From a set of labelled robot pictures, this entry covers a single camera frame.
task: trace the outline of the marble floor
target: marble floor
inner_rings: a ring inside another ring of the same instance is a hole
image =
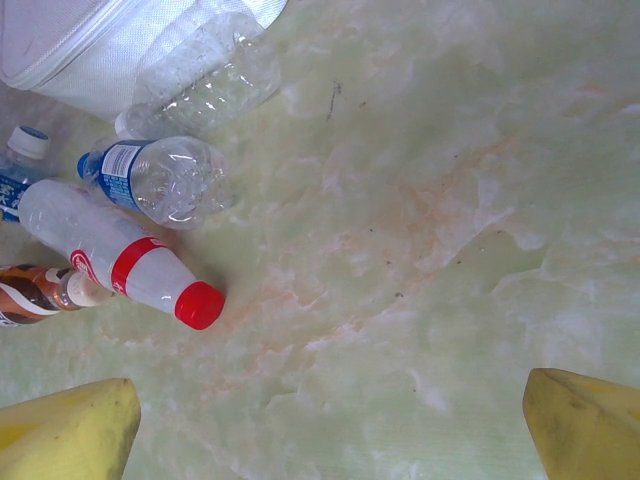
[[[640,386],[638,25],[635,0],[290,0],[280,92],[208,138],[235,205],[160,233],[223,316],[3,329],[0,404],[130,377],[125,479],[545,478],[531,368]],[[47,130],[70,179],[111,132],[0,105],[0,141]],[[4,263],[64,264],[13,227]]]

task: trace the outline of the plastic bottle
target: plastic bottle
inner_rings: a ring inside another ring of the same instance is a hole
[[[211,145],[193,137],[110,143],[83,155],[78,174],[116,205],[178,230],[231,205],[224,157]]]
[[[220,315],[224,296],[126,213],[82,189],[41,180],[23,195],[20,222],[79,271],[114,292],[175,315],[196,330]]]
[[[71,268],[3,267],[0,268],[0,325],[31,325],[61,311],[95,307],[112,295]]]
[[[279,84],[278,52],[260,24],[220,14],[141,72],[115,130],[133,140],[202,136],[260,105]]]
[[[29,185],[47,176],[42,160],[49,148],[49,137],[35,128],[16,127],[7,148],[0,153],[0,215],[8,222],[18,221],[18,203]]]

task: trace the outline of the white label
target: white label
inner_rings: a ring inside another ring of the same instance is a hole
[[[136,154],[142,147],[133,145],[114,145],[104,157],[102,162],[103,175],[113,175],[114,177],[127,178],[129,165],[136,158]]]
[[[12,322],[7,317],[5,317],[2,313],[0,313],[0,327],[18,327],[20,324],[16,322]]]

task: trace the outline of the red bottle cap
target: red bottle cap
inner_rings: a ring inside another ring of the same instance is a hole
[[[178,320],[195,330],[204,330],[220,316],[224,295],[205,282],[189,285],[176,302]]]

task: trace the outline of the yellow object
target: yellow object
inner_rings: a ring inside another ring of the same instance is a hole
[[[535,369],[523,409],[550,480],[640,479],[640,390]]]
[[[90,383],[0,409],[0,479],[115,480],[140,424],[133,383]]]

